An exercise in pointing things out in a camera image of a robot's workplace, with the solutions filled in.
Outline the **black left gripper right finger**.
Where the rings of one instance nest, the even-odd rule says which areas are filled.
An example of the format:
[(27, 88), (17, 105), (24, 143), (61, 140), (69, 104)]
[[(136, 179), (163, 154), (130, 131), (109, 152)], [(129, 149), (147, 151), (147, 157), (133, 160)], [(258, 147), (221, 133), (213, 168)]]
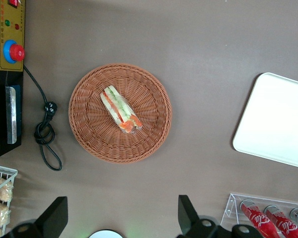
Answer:
[(211, 218), (199, 218), (187, 195), (178, 196), (178, 223), (181, 234), (178, 238), (231, 238), (225, 230)]

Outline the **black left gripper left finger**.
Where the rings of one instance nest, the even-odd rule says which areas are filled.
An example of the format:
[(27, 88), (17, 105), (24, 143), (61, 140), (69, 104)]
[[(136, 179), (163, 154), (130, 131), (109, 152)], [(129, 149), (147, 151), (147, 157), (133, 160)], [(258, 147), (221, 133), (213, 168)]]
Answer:
[(68, 198), (57, 197), (34, 222), (14, 227), (3, 238), (59, 238), (68, 224)]

